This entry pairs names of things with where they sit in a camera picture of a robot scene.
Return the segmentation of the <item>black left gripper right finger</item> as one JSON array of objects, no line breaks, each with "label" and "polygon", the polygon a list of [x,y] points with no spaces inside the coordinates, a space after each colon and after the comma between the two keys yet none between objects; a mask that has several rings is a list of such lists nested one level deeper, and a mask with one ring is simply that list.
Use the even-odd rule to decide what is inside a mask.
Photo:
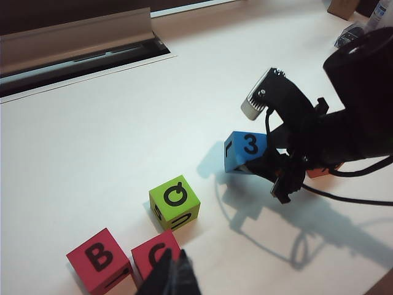
[{"label": "black left gripper right finger", "polygon": [[171,294],[201,295],[192,262],[184,249],[171,268]]}]

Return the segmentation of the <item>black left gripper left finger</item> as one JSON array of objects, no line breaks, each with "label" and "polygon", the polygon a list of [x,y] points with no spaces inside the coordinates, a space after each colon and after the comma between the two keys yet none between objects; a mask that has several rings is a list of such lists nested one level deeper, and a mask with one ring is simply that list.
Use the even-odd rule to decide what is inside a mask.
[{"label": "black left gripper left finger", "polygon": [[167,248],[153,267],[149,276],[137,290],[137,295],[169,294],[169,271],[172,265],[172,251]]}]

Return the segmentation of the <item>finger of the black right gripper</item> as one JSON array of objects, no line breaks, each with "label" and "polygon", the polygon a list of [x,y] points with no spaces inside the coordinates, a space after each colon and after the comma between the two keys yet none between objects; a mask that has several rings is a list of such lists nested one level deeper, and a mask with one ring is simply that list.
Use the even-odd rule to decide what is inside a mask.
[{"label": "finger of the black right gripper", "polygon": [[235,168],[235,171],[257,175],[262,178],[277,178],[276,176],[277,160],[270,155],[263,155],[253,160],[248,160]]}]

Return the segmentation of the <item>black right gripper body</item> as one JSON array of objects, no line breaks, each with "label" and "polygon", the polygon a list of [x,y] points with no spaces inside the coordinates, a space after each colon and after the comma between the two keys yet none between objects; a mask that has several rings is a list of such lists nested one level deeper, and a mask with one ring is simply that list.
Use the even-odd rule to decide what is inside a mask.
[{"label": "black right gripper body", "polygon": [[315,126],[306,126],[301,133],[291,133],[281,124],[270,128],[267,114],[267,175],[272,181],[271,195],[281,204],[290,202],[290,194],[299,191],[305,180],[306,171],[315,169],[335,169],[341,159],[324,158],[324,144]]}]

